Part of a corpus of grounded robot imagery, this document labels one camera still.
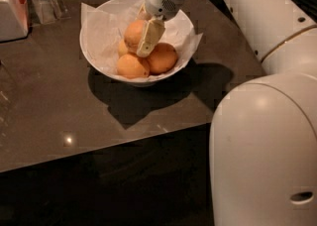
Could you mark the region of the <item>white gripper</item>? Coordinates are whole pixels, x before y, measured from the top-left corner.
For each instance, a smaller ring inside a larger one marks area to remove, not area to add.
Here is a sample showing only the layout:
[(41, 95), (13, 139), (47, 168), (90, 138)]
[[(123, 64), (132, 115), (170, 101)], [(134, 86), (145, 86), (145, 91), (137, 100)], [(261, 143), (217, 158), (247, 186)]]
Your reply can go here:
[(183, 2), (184, 0), (145, 0), (137, 15), (138, 20), (146, 20), (137, 48), (139, 57), (147, 57), (153, 51), (165, 31), (164, 21), (173, 19)]

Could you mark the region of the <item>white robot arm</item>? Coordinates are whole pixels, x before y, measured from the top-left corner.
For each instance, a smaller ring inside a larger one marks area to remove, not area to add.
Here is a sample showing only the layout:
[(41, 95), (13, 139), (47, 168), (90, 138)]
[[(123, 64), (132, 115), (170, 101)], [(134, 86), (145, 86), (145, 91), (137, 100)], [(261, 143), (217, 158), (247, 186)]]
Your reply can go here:
[[(145, 0), (144, 56), (184, 0)], [(265, 75), (211, 123), (215, 226), (317, 226), (317, 26), (291, 0), (224, 0)]]

